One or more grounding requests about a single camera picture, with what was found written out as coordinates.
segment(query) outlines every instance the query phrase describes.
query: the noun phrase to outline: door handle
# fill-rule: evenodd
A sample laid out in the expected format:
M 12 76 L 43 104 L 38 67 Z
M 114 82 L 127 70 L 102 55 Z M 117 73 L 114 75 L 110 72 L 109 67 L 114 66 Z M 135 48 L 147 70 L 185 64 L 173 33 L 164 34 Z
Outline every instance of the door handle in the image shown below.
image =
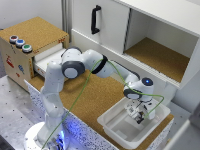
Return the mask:
M 92 10 L 92 24 L 91 24 L 91 31 L 92 34 L 98 33 L 100 30 L 96 28 L 96 12 L 101 10 L 101 7 L 96 5 L 96 8 Z

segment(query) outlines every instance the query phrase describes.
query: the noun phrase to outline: shelf compartment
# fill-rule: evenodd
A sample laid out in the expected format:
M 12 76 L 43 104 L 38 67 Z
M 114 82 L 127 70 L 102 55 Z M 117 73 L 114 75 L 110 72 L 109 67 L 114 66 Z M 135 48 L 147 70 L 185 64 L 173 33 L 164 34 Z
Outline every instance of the shelf compartment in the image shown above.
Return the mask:
M 149 38 L 144 38 L 125 53 L 177 82 L 181 82 L 190 60 Z

